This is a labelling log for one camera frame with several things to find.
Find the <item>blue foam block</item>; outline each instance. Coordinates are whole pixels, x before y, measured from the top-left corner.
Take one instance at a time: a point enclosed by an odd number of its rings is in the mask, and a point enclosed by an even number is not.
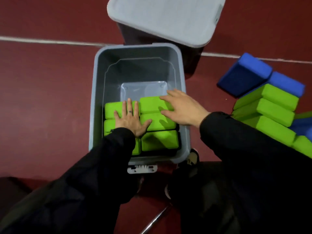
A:
[[[252,55],[244,53],[222,76],[217,85],[238,97],[267,81],[271,73],[272,67]]]
[[[291,126],[289,129],[294,131],[297,135],[304,135],[312,142],[312,125]]]
[[[312,117],[295,119],[291,126],[312,126]]]
[[[259,87],[263,86],[264,84],[271,84],[281,90],[286,91],[287,93],[290,93],[298,98],[300,98],[303,93],[305,92],[305,85],[300,83],[299,81],[296,81],[292,78],[289,78],[288,76],[278,73],[274,71],[271,75],[271,77],[268,79],[267,82],[263,83]]]

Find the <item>gray plastic lid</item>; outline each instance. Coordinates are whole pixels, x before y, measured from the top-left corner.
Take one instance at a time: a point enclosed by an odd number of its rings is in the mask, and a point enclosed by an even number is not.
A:
[[[199,48],[211,39],[225,0],[109,0],[107,13],[119,23]]]

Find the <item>person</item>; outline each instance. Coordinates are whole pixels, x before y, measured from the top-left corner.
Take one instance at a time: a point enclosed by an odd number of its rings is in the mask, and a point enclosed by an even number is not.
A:
[[[168,195],[181,210],[182,233],[308,232],[312,160],[222,112],[210,113],[179,90],[161,99],[162,111],[195,126],[221,159],[217,166],[188,159],[179,165]],[[141,125],[138,102],[123,102],[116,129],[59,179],[33,191],[0,223],[1,233],[113,233],[119,207],[138,190],[127,173]]]

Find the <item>white floor line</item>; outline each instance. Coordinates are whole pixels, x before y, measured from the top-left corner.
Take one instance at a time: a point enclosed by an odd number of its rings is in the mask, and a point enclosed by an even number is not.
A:
[[[95,46],[95,47],[105,47],[109,45],[115,45],[115,44],[107,44],[107,43],[89,43],[89,42],[76,42],[76,41],[48,40],[48,39],[30,39],[30,38],[17,38],[17,37],[8,37],[8,36],[0,36],[0,41],[10,41],[10,42],[20,42],[20,43],[41,43],[41,44],[65,44],[65,45]],[[235,59],[240,58],[239,55],[213,53],[213,52],[202,52],[201,56],[224,57],[224,58],[235,58]],[[281,59],[281,58],[275,59],[275,58],[258,57],[258,59],[266,60],[266,61],[312,64],[312,61],[287,60],[287,59]]]

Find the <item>gym floor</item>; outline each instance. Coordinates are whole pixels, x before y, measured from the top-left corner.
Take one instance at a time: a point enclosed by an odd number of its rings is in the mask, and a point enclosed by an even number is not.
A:
[[[88,152],[93,63],[100,48],[95,43],[123,44],[107,2],[1,0],[0,176],[23,178],[36,188]],[[231,113],[235,99],[216,83],[237,55],[249,52],[306,84],[297,112],[311,110],[311,8],[312,0],[227,0],[204,49],[209,56],[186,75],[187,93],[211,112]],[[218,161],[195,128],[191,144],[202,161]],[[122,205],[115,233],[139,233],[167,205],[159,197]],[[180,233],[177,210],[150,233],[160,232]]]

